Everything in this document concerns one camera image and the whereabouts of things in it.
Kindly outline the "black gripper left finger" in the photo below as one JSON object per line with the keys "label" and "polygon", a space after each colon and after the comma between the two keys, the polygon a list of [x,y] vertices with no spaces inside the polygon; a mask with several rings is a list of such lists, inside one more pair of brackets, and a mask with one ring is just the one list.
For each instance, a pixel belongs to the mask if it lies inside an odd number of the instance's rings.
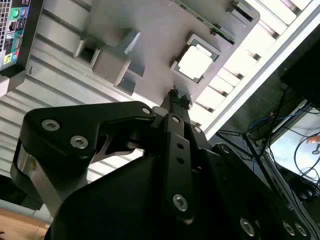
{"label": "black gripper left finger", "polygon": [[29,111],[11,167],[16,185],[53,216],[74,192],[144,156],[189,148],[180,100],[172,89],[160,106],[140,101]]}

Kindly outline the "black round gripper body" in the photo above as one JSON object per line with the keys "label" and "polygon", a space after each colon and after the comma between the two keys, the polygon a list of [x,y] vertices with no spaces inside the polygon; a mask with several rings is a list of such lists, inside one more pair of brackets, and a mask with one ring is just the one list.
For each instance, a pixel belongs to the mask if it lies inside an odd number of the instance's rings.
{"label": "black round gripper body", "polygon": [[237,240],[239,214],[223,192],[219,155],[174,147],[143,156],[77,190],[62,204],[51,240]]}

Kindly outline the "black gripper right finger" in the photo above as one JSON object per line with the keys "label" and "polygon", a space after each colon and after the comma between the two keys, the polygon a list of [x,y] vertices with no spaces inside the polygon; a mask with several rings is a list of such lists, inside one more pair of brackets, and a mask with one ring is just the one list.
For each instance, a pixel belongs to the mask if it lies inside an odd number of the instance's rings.
{"label": "black gripper right finger", "polygon": [[226,144],[210,145],[180,99],[185,136],[191,145],[196,216],[180,229],[186,240],[317,240],[308,219],[272,180],[264,183]]}

